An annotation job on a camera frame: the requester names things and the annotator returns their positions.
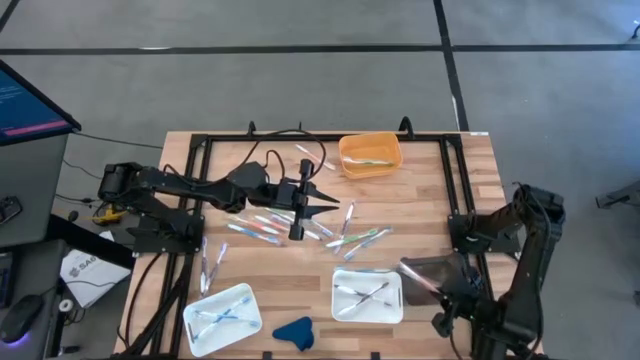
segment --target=black cable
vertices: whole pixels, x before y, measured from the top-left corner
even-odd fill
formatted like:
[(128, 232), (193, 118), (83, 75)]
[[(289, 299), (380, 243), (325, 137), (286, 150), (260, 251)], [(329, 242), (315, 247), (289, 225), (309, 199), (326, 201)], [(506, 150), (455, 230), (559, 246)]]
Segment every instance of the black cable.
[(88, 207), (89, 209), (93, 208), (93, 206), (91, 206), (91, 205), (89, 205), (89, 204), (83, 204), (83, 203), (80, 203), (80, 202), (75, 202), (75, 201), (69, 201), (69, 200), (65, 200), (65, 199), (60, 199), (60, 198), (58, 198), (57, 196), (56, 196), (56, 199), (58, 199), (58, 200), (60, 200), (60, 201), (62, 201), (62, 202), (66, 202), (67, 204), (80, 205), (80, 206), (86, 206), (86, 207)]
[(89, 139), (94, 139), (94, 140), (101, 140), (101, 141), (107, 141), (107, 142), (112, 142), (112, 143), (116, 143), (116, 144), (140, 146), (140, 147), (146, 147), (146, 148), (150, 148), (150, 149), (160, 149), (160, 150), (162, 150), (162, 146), (142, 144), (142, 143), (134, 143), (134, 142), (130, 142), (130, 141), (123, 141), (123, 140), (116, 140), (116, 139), (109, 139), (109, 138), (103, 138), (103, 137), (99, 137), (99, 136), (87, 135), (87, 134), (83, 134), (83, 133), (74, 133), (74, 134), (78, 135), (78, 136), (83, 136), (83, 137), (86, 137), (86, 138), (89, 138)]
[(282, 161), (282, 157), (280, 156), (280, 154), (278, 154), (277, 151), (273, 149), (267, 151), (266, 163), (264, 164), (263, 168), (266, 169), (269, 166), (269, 154), (275, 155), (276, 158), (278, 159), (278, 162), (280, 163), (280, 180), (284, 179), (284, 175), (285, 175), (284, 161)]
[[(89, 281), (84, 281), (84, 280), (73, 280), (73, 281), (65, 282), (65, 285), (69, 285), (69, 284), (76, 284), (76, 283), (80, 283), (80, 284), (88, 284), (88, 285), (92, 285), (92, 286), (95, 286), (95, 287), (105, 287), (105, 286), (109, 286), (109, 285), (116, 285), (116, 284), (118, 284), (118, 283), (115, 283), (115, 282), (108, 282), (108, 283), (104, 283), (104, 284), (100, 284), (100, 285), (98, 285), (98, 284), (94, 284), (94, 283), (89, 282)], [(52, 286), (52, 287), (48, 288), (47, 290), (45, 290), (45, 291), (41, 292), (41, 293), (40, 293), (40, 296), (42, 296), (42, 295), (44, 295), (44, 294), (48, 293), (49, 291), (51, 291), (51, 290), (53, 290), (53, 289), (58, 288), (59, 286), (60, 286), (60, 284), (55, 284), (54, 286)]]
[[(305, 131), (305, 130), (300, 130), (300, 129), (288, 129), (288, 130), (279, 130), (279, 131), (274, 131), (274, 132), (270, 132), (267, 134), (264, 134), (264, 136), (273, 136), (273, 135), (280, 135), (280, 134), (284, 134), (284, 133), (288, 133), (288, 132), (297, 132), (297, 133), (302, 133), (305, 134), (309, 137), (311, 137), (313, 140), (315, 140), (319, 145), (320, 148), (322, 148), (322, 158), (320, 159), (320, 164), (318, 165), (318, 167), (311, 173), (311, 175), (309, 175), (309, 177), (301, 179), (301, 180), (294, 180), (291, 179), (291, 182), (294, 183), (299, 183), (301, 181), (309, 181), (311, 180), (314, 176), (316, 176), (320, 170), (322, 170), (322, 166), (324, 165), (324, 161), (327, 158), (327, 149), (324, 147), (324, 144), (322, 143), (322, 141), (320, 141), (315, 135), (313, 135), (312, 133)], [(247, 154), (247, 156), (244, 158), (244, 160), (242, 160), (242, 162), (236, 166), (233, 170), (236, 170), (237, 168), (239, 168), (240, 166), (244, 165), (247, 163), (247, 161), (249, 160), (249, 158), (251, 157), (251, 155), (253, 155), (253, 153), (255, 152), (256, 148), (258, 147), (258, 145), (260, 145), (260, 142), (262, 142), (262, 139), (258, 139), (256, 141), (255, 144), (253, 144), (253, 147), (251, 148), (251, 150), (249, 150), (249, 153)], [(278, 158), (278, 162), (280, 163), (280, 168), (282, 170), (282, 177), (284, 178), (285, 175), (285, 168), (284, 168), (284, 162), (282, 161), (282, 157), (280, 156), (280, 154), (278, 154), (277, 151), (271, 149), (268, 150), (266, 153), (266, 157), (267, 157), (267, 165), (269, 164), (269, 153), (273, 153), (276, 155), (276, 157)], [(187, 186), (193, 187), (193, 188), (200, 188), (200, 187), (208, 187), (211, 185), (214, 185), (216, 182), (205, 182), (205, 183), (195, 183), (192, 182), (188, 177), (180, 174), (178, 172), (178, 170), (176, 170), (171, 164), (165, 164), (162, 172), (166, 173), (167, 169), (171, 170), (171, 172), (176, 175), (178, 177), (178, 179), (180, 179), (180, 181), (182, 181), (183, 183), (185, 183)]]
[(63, 200), (67, 200), (67, 201), (76, 201), (76, 202), (79, 202), (79, 203), (82, 203), (82, 204), (91, 204), (91, 203), (94, 203), (96, 201), (100, 201), (99, 199), (92, 199), (92, 198), (89, 198), (89, 197), (86, 197), (86, 198), (72, 198), (72, 197), (69, 197), (69, 196), (60, 195), (58, 193), (56, 193), (56, 197), (60, 198), (60, 199), (63, 199)]
[(98, 179), (98, 180), (102, 180), (102, 177), (98, 176), (98, 175), (94, 175), (92, 173), (90, 173), (89, 171), (87, 171), (85, 168), (83, 168), (82, 166), (78, 166), (78, 165), (73, 165), (70, 164), (67, 160), (62, 159), (62, 162), (67, 165), (68, 167), (72, 168), (72, 169), (78, 169), (81, 170), (82, 172), (84, 172), (85, 174), (91, 176), (94, 179)]
[[(322, 166), (324, 165), (324, 161), (327, 158), (327, 149), (324, 147), (324, 144), (322, 143), (322, 141), (320, 141), (315, 135), (313, 135), (312, 133), (305, 131), (305, 130), (300, 130), (300, 129), (287, 129), (287, 130), (279, 130), (279, 131), (274, 131), (274, 132), (270, 132), (267, 134), (264, 134), (263, 136), (273, 136), (273, 135), (281, 135), (281, 134), (285, 134), (288, 132), (296, 132), (296, 133), (301, 133), (301, 134), (305, 134), (307, 136), (309, 136), (311, 139), (313, 139), (315, 142), (317, 142), (320, 145), (320, 148), (322, 148), (322, 158), (320, 159), (320, 164), (318, 165), (318, 167), (313, 171), (313, 173), (311, 173), (311, 175), (309, 175), (308, 178), (302, 179), (302, 180), (291, 180), (292, 182), (295, 183), (299, 183), (301, 181), (309, 181), (311, 180), (314, 176), (316, 176), (320, 170), (322, 170)], [(247, 157), (244, 158), (244, 160), (242, 160), (242, 162), (240, 163), (240, 165), (238, 165), (236, 167), (236, 169), (244, 164), (247, 163), (247, 161), (249, 160), (249, 158), (251, 157), (251, 155), (253, 155), (253, 152), (256, 150), (256, 148), (258, 147), (258, 145), (260, 145), (260, 143), (262, 142), (262, 139), (258, 139), (256, 141), (256, 143), (253, 145), (253, 147), (251, 148), (251, 150), (249, 150), (249, 154), (247, 154)]]
[(153, 257), (153, 259), (151, 259), (151, 262), (149, 262), (149, 265), (147, 265), (147, 267), (144, 269), (144, 272), (142, 273), (142, 276), (140, 277), (140, 281), (138, 281), (138, 285), (136, 285), (136, 289), (133, 291), (133, 296), (131, 297), (131, 302), (129, 303), (129, 311), (127, 313), (127, 321), (125, 323), (124, 326), (124, 343), (125, 344), (129, 344), (129, 329), (131, 327), (131, 317), (133, 314), (133, 306), (136, 303), (136, 298), (138, 297), (138, 293), (140, 292), (140, 288), (142, 286), (142, 283), (144, 282), (145, 278), (147, 277), (147, 274), (149, 273), (149, 270), (151, 270), (151, 267), (153, 266), (153, 264), (155, 264), (156, 261), (158, 261), (158, 259), (160, 258), (160, 255), (162, 254), (157, 254), (156, 256)]

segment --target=keyboard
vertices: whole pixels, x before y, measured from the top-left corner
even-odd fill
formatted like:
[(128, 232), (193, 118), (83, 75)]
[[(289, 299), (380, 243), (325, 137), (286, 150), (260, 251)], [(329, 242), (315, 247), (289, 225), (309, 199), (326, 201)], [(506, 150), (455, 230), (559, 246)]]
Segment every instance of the keyboard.
[(0, 309), (11, 305), (15, 278), (15, 261), (12, 252), (0, 252)]

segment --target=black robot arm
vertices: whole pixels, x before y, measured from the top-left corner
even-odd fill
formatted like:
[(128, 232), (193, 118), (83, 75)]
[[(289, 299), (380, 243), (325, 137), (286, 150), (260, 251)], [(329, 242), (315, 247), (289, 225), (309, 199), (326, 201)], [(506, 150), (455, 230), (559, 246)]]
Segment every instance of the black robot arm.
[[(309, 197), (339, 202), (321, 193), (312, 182), (305, 180), (313, 172), (313, 166), (311, 161), (303, 159), (300, 164), (300, 180), (285, 177), (278, 184), (271, 184), (266, 170), (257, 162), (244, 163), (224, 178), (213, 182), (167, 172), (167, 167), (161, 171), (137, 163), (111, 164), (105, 167), (98, 196), (105, 202), (130, 208), (153, 219), (158, 232), (170, 234), (185, 242), (192, 241), (194, 244), (200, 242), (204, 218), (194, 216), (184, 209), (168, 207), (155, 198), (155, 193), (208, 202), (218, 210), (233, 214), (244, 210), (248, 201), (258, 207), (294, 211), (295, 222), (291, 226), (289, 238), (301, 240), (304, 234), (301, 220), (337, 209), (335, 206), (308, 205)], [(144, 236), (147, 230), (137, 228), (129, 229), (129, 232), (139, 237)]]
[[(526, 358), (531, 353), (527, 345), (541, 333), (540, 290), (555, 244), (562, 235), (563, 199), (522, 185), (510, 204), (491, 215), (482, 215), (481, 221), (478, 216), (469, 215), (465, 228), (458, 230), (466, 234), (485, 233), (488, 237), (514, 224), (522, 224), (527, 230), (511, 287), (497, 301), (477, 290), (440, 289), (445, 313), (436, 315), (432, 323), (441, 336), (449, 336), (454, 318), (471, 321), (477, 331), (471, 354), (475, 360), (503, 360), (507, 350)], [(546, 357), (531, 354), (530, 359), (536, 358)]]

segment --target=gray floor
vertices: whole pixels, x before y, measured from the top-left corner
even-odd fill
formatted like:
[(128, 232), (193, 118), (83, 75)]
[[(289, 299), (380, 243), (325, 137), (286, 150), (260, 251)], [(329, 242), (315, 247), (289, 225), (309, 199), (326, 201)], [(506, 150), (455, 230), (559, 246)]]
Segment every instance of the gray floor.
[[(7, 0), (0, 0), (0, 10)], [(460, 44), (627, 42), (640, 5), (628, 0), (445, 1)], [(0, 47), (86, 48), (439, 43), (429, 0), (22, 0)], [(457, 53), (471, 130), (489, 131), (507, 193), (513, 181), (563, 194), (568, 211), (543, 291), (545, 350), (570, 359), (636, 359), (640, 309), (637, 209), (594, 196), (640, 178), (640, 52)], [(441, 53), (6, 56), (87, 133), (160, 145), (166, 131), (455, 130)], [(156, 164), (159, 151), (72, 137), (67, 160)], [(97, 182), (63, 168), (59, 193)], [(57, 202), (54, 211), (73, 208)], [(88, 209), (80, 209), (88, 214)], [(126, 284), (65, 332), (70, 359), (107, 356)]]

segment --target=blue object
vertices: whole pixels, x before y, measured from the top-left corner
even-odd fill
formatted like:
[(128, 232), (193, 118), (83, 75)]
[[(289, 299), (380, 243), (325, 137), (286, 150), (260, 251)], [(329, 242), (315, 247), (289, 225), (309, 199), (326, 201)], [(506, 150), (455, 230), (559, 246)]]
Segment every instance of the blue object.
[(305, 351), (313, 346), (313, 325), (311, 318), (305, 316), (288, 325), (273, 331), (273, 337), (278, 340), (291, 341), (298, 347), (298, 350)]

